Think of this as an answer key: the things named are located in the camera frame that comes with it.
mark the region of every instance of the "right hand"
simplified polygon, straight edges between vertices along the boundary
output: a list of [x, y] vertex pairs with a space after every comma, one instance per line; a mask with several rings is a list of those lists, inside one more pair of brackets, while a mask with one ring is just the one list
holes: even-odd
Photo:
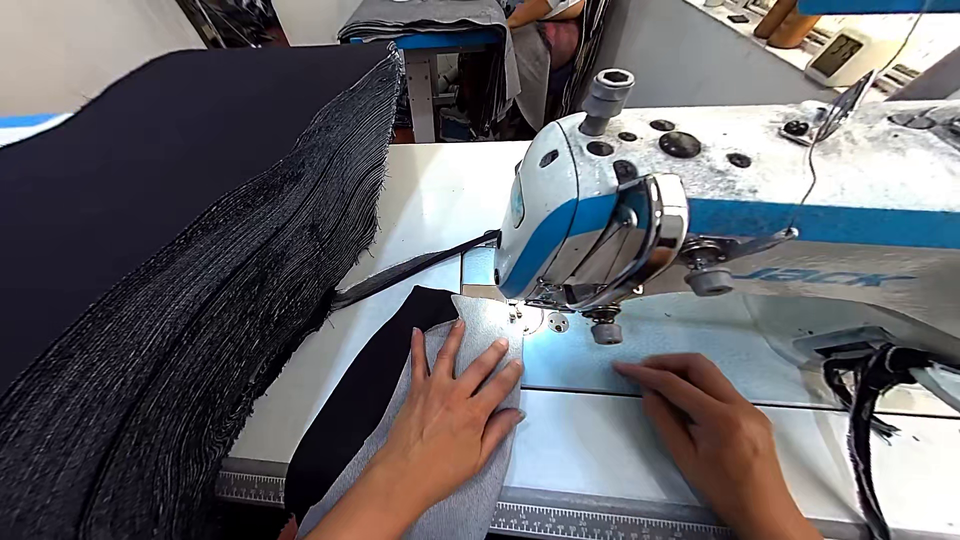
[[643, 412], [686, 480], [742, 540], [823, 538], [790, 496], [770, 420], [713, 362], [659, 355], [613, 369], [651, 390]]

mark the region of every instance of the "fabric stack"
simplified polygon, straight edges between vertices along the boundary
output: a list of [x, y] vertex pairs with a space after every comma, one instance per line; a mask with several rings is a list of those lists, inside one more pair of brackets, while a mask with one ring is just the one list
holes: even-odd
[[503, 117], [520, 92], [516, 73], [514, 44], [503, 7], [496, 0], [363, 0], [338, 39], [348, 42], [354, 37], [363, 41], [394, 39], [426, 32], [463, 32], [495, 29], [503, 35], [497, 54], [492, 55], [490, 77], [479, 124], [486, 131]]
[[253, 400], [373, 240], [399, 88], [383, 44], [177, 53], [0, 150], [4, 538], [209, 537]]

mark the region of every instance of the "gray rubber knob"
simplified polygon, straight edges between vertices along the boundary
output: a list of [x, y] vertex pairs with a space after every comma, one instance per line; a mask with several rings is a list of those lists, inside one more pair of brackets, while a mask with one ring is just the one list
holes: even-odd
[[697, 296], [720, 296], [733, 290], [733, 276], [722, 266], [692, 270], [684, 281]]
[[593, 341], [600, 345], [616, 345], [623, 343], [623, 330], [616, 323], [600, 323], [590, 328]]

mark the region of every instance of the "light gray fabric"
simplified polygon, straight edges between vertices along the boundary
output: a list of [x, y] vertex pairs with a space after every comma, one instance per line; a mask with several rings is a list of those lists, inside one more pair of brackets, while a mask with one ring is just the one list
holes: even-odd
[[[520, 358], [523, 343], [523, 328], [510, 323], [508, 307], [502, 302], [483, 298], [453, 296], [454, 306], [460, 317], [467, 323], [460, 353], [457, 355], [454, 373], [459, 376], [480, 353], [500, 336], [510, 340], [510, 350], [496, 371], [502, 369], [512, 358]], [[424, 333], [428, 363], [433, 368], [437, 352], [444, 344], [453, 322], [444, 323]], [[403, 367], [403, 373], [396, 383], [394, 395], [387, 405], [383, 418], [373, 433], [364, 441], [363, 447], [340, 474], [326, 495], [313, 505], [300, 524], [299, 538], [306, 536], [323, 516], [343, 497], [353, 485], [370, 458], [387, 440], [390, 426], [393, 424], [400, 406], [410, 387], [410, 357]], [[520, 403], [519, 384], [506, 400], [497, 408], [516, 407]], [[481, 540], [486, 536], [490, 520], [496, 507], [497, 497], [503, 487], [503, 479], [510, 464], [510, 452], [514, 434], [511, 431], [500, 447], [493, 453], [483, 470], [467, 483], [460, 486], [452, 495], [431, 506], [410, 527], [404, 538], [408, 540]]]
[[514, 29], [516, 74], [520, 78], [520, 93], [516, 106], [530, 127], [540, 131], [546, 109], [546, 89], [550, 79], [550, 51], [547, 50], [537, 24]]
[[502, 98], [509, 101], [520, 92], [520, 82], [507, 17], [497, 0], [363, 0], [340, 29], [338, 39], [391, 39], [409, 36], [411, 31], [470, 30], [478, 25], [503, 28], [506, 94]]

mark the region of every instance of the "measuring ruler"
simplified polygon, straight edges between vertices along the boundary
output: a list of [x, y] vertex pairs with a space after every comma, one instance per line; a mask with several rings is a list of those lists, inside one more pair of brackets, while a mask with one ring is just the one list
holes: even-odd
[[[217, 497], [283, 507], [284, 479], [221, 471]], [[490, 530], [527, 538], [596, 540], [733, 540], [728, 528], [531, 504], [497, 503]]]
[[284, 479], [220, 471], [214, 492], [232, 503], [283, 507]]
[[497, 503], [490, 530], [527, 538], [597, 540], [733, 540], [728, 528], [565, 510], [530, 504]]

